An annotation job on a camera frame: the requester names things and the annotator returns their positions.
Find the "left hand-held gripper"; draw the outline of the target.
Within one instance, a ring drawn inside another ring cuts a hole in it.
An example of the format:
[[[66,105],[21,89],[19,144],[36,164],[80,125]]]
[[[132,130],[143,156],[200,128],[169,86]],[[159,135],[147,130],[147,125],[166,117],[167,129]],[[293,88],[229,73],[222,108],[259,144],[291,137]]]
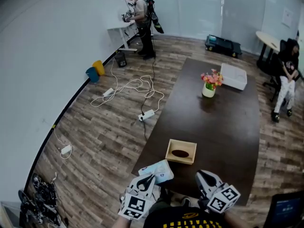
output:
[[[152,191],[155,181],[153,174],[135,177],[129,185],[130,189],[125,190],[118,215],[128,220],[138,220],[145,216],[154,203]]]

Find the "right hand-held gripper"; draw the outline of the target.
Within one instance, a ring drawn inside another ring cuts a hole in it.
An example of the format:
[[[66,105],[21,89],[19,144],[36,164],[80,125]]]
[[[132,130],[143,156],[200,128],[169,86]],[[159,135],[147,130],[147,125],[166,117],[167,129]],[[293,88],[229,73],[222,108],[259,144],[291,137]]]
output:
[[[199,207],[203,210],[224,213],[233,207],[240,198],[240,193],[233,185],[222,183],[220,177],[210,171],[198,170],[195,174],[195,180],[202,196],[204,196],[198,201]],[[214,191],[208,198],[205,190]]]

